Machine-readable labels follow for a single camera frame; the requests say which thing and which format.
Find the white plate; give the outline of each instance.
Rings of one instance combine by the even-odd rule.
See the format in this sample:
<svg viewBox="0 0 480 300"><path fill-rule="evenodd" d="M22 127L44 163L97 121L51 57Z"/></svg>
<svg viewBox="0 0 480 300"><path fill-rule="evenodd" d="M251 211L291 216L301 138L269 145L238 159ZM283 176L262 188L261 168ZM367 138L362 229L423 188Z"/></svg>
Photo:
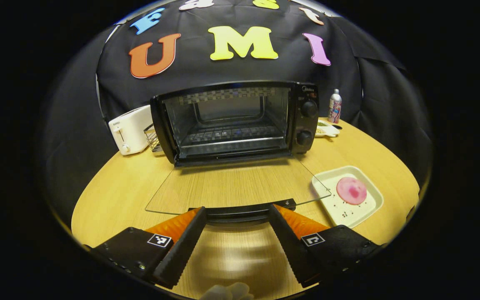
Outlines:
<svg viewBox="0 0 480 300"><path fill-rule="evenodd" d="M316 129L315 137L319 138L319 137L324 137L324 136L327 135L328 137L334 138L335 136L337 136L339 134L340 134L340 131L337 128L335 128L333 125L318 126L317 129Z"/></svg>
<svg viewBox="0 0 480 300"><path fill-rule="evenodd" d="M318 122L324 123L327 126L331 126L331 123L327 122L326 120L320 120L318 119Z"/></svg>
<svg viewBox="0 0 480 300"><path fill-rule="evenodd" d="M356 178L366 185L366 199L363 203L351 205L339 197L337 183L343 177ZM364 222L380 209L385 201L373 182L360 169L352 165L316 174L312 178L312 185L319 195L324 195L326 188L331 190L332 195L322 199L322 205L334 224L349 228Z"/></svg>

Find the letter m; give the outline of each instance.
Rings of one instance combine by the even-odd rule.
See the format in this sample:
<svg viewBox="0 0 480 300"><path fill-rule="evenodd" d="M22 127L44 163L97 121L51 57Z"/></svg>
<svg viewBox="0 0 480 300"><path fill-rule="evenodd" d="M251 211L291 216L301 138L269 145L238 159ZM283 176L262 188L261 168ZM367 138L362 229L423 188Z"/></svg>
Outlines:
<svg viewBox="0 0 480 300"><path fill-rule="evenodd" d="M212 60L231 59L234 53L229 51L229 45L240 57L248 55L251 45L254 58L276 59L278 54L272 48L269 28L253 26L248 29L244 36L230 26L217 26L208 29L214 34L215 51L210 55Z"/></svg>

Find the oven door handle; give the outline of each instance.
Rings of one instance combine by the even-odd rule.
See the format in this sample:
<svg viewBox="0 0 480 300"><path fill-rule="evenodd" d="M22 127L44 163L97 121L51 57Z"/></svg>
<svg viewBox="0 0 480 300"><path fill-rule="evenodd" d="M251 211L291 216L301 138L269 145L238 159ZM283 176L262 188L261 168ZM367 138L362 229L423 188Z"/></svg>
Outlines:
<svg viewBox="0 0 480 300"><path fill-rule="evenodd" d="M269 221L269 208L273 204L290 210L295 210L296 206L294 199L286 199L257 205L206 208L207 224L226 228L263 224Z"/></svg>

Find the oven knob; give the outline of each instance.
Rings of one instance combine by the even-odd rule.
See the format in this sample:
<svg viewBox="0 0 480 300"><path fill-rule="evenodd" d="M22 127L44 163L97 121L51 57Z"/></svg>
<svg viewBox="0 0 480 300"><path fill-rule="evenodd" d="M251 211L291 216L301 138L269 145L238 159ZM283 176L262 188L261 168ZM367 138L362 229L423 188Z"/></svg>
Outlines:
<svg viewBox="0 0 480 300"><path fill-rule="evenodd" d="M318 106L314 101L307 101L301 106L301 114L308 118L314 118L318 114Z"/></svg>
<svg viewBox="0 0 480 300"><path fill-rule="evenodd" d="M312 133L310 131L301 131L297 134L297 143L301 146L310 145L313 142Z"/></svg>

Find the foam letter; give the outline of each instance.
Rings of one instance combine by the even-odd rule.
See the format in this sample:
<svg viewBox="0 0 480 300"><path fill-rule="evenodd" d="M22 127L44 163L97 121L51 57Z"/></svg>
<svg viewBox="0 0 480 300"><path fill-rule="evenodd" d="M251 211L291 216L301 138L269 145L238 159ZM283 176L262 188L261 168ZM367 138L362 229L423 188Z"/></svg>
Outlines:
<svg viewBox="0 0 480 300"><path fill-rule="evenodd" d="M325 56L322 38L309 33L304 33L303 36L307 38L308 42L310 43L310 47L312 48L312 57L310 59L320 65L330 66L331 61L329 61L329 59L327 59Z"/></svg>
<svg viewBox="0 0 480 300"><path fill-rule="evenodd" d="M217 26L208 29L208 32L214 34L215 51L210 55L212 60L231 59L234 53L229 51L229 45L236 51L240 57L246 57L248 51L253 45L251 56L254 58L276 59L279 57L273 51L270 41L269 28L253 26L248 29L244 36L229 26Z"/></svg>
<svg viewBox="0 0 480 300"><path fill-rule="evenodd" d="M137 34L141 34L158 23L158 19L162 16L160 12L163 10L165 10L165 8L159 8L158 10L148 13L138 21L134 22L130 27L135 26L138 29Z"/></svg>
<svg viewBox="0 0 480 300"><path fill-rule="evenodd" d="M316 24L319 24L319 25L323 25L323 22L318 19L319 16L318 16L317 14L313 13L313 12L312 12L311 10L309 10L308 8L302 8L302 7L300 7L299 9L301 9L302 11L304 11L305 14L307 14L307 17L308 17L309 19L311 19L312 22L314 22L314 23L316 23Z"/></svg>
<svg viewBox="0 0 480 300"><path fill-rule="evenodd" d="M179 10L185 11L185 10L191 10L192 8L207 8L209 6L214 5L212 0L190 0L185 2L181 7L179 7Z"/></svg>
<svg viewBox="0 0 480 300"><path fill-rule="evenodd" d="M168 69L175 59L175 42L181 36L179 33L167 35L160 40L162 43L162 59L153 65L147 64L147 51L153 45L146 42L135 47L129 55L131 56L131 74L136 78L147 78Z"/></svg>
<svg viewBox="0 0 480 300"><path fill-rule="evenodd" d="M253 0L253 4L259 6L260 8L270 8L272 10L279 8L279 5L275 0Z"/></svg>

